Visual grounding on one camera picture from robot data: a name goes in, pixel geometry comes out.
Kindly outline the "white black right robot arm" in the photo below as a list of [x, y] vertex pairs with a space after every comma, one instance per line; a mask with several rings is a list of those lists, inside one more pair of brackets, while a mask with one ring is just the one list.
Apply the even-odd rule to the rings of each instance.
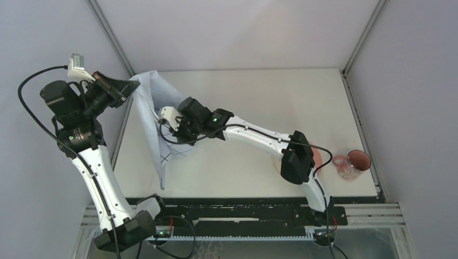
[[220, 139], [241, 141], [269, 153], [280, 163], [280, 176], [302, 189], [313, 220], [327, 224], [333, 218], [332, 199], [318, 178], [321, 166], [314, 161], [313, 149], [318, 146], [311, 145], [302, 132], [270, 131], [222, 108], [211, 111], [192, 97], [186, 98], [178, 108], [161, 108], [159, 115], [160, 123], [167, 122], [169, 131], [176, 137], [176, 141], [165, 139], [171, 144], [193, 146], [207, 138]]

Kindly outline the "white checked tablecloth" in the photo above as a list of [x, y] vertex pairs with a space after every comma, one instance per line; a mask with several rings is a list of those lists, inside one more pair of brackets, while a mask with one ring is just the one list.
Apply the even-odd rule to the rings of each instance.
[[174, 158], [189, 155], [194, 147], [164, 141], [161, 135], [174, 142], [178, 140], [169, 132], [167, 123], [162, 125], [159, 123], [159, 111], [165, 106], [177, 108], [185, 97], [155, 70], [137, 74], [130, 79], [140, 82], [140, 86], [133, 94], [133, 104], [137, 108], [142, 123], [150, 157], [159, 177], [160, 188], [164, 190], [166, 165]]

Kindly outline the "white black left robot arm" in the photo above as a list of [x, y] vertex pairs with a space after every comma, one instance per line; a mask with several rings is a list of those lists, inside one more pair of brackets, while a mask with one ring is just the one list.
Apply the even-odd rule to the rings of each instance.
[[108, 107], [118, 108], [139, 87], [135, 80], [117, 80], [96, 71], [77, 94], [63, 80], [47, 84], [40, 96], [55, 114], [53, 123], [59, 149], [72, 160], [89, 190], [97, 210], [101, 235], [95, 245], [103, 251], [122, 252], [156, 234], [169, 211], [153, 194], [132, 208], [115, 178], [109, 150], [97, 117]]

